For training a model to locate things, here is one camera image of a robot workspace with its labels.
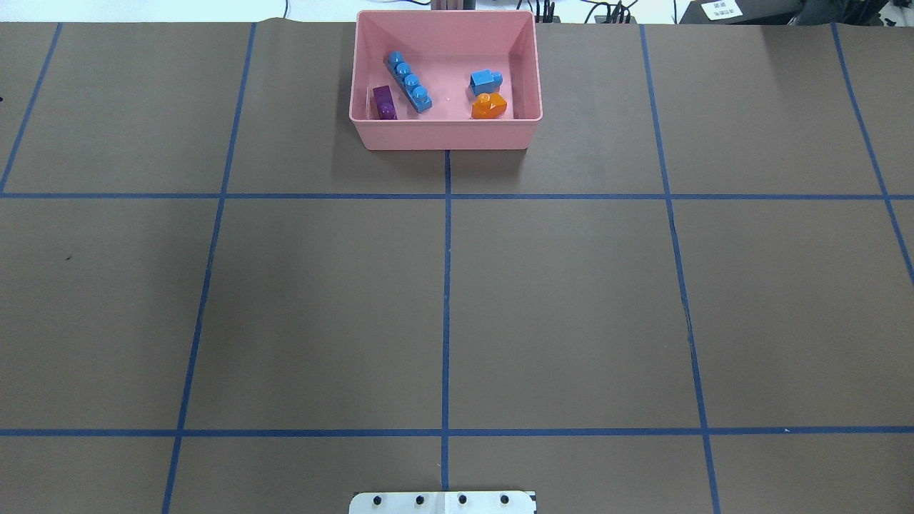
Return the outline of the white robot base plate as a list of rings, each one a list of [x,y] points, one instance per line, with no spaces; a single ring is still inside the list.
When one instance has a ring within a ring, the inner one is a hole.
[[[349,513],[536,513],[534,492],[465,490],[365,492],[352,497]]]

